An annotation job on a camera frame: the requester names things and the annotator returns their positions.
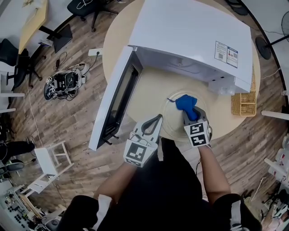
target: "wicker basket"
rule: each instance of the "wicker basket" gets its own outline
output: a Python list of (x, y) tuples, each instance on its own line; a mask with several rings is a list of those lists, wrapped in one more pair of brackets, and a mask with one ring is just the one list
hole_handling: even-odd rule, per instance
[(254, 66), (250, 93), (237, 93), (231, 97), (231, 112), (239, 116), (255, 116), (257, 111), (256, 78)]

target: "forearm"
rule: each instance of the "forearm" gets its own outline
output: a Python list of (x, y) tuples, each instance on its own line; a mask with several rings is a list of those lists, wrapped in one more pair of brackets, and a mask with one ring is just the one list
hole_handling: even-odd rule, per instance
[(123, 191), (131, 181), (137, 167), (128, 163), (123, 163), (116, 172), (108, 177), (94, 193), (94, 198), (98, 199), (100, 194), (112, 198), (117, 203)]
[(231, 193), (230, 185), (212, 150), (201, 146), (199, 151), (205, 190), (209, 202), (213, 204), (221, 196)]

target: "white sticker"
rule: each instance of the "white sticker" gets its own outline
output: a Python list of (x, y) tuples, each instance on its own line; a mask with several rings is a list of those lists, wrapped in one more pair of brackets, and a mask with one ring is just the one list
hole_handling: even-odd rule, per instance
[(218, 59), (218, 60), (226, 63), (227, 62), (227, 52), (228, 52), (228, 47), (225, 44), (216, 41), (215, 59)]
[(234, 50), (231, 47), (228, 47), (227, 54), (228, 54), (228, 56), (227, 56), (227, 64), (238, 68), (238, 51)]

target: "open microwave door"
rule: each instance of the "open microwave door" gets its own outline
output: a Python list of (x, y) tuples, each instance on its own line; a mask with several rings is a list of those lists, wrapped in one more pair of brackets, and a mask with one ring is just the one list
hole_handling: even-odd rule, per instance
[(111, 144), (108, 140), (121, 126), (142, 69), (134, 48), (124, 47), (103, 95), (89, 141), (90, 149), (96, 150), (104, 143)]

